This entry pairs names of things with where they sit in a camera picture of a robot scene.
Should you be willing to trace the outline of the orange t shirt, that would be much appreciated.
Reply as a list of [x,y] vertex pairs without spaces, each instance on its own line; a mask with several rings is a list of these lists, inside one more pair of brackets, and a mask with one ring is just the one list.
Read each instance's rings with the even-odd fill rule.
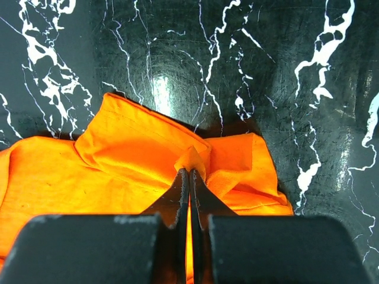
[[265,140],[206,137],[113,93],[75,141],[34,136],[1,151],[1,273],[22,228],[47,215],[136,215],[180,170],[238,215],[292,216]]

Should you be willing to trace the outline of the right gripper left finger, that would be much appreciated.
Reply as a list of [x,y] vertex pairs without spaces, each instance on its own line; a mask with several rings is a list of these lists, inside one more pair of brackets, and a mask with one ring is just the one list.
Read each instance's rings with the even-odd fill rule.
[[186,282],[189,189],[189,173],[180,169],[170,188],[142,212],[160,218],[154,245],[152,283]]

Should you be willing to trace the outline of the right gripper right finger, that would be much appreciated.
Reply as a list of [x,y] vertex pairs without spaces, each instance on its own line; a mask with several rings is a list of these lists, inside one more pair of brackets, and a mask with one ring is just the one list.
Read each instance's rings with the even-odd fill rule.
[[209,190],[199,171],[190,171],[189,183],[194,282],[213,283],[209,217],[236,216],[237,213]]

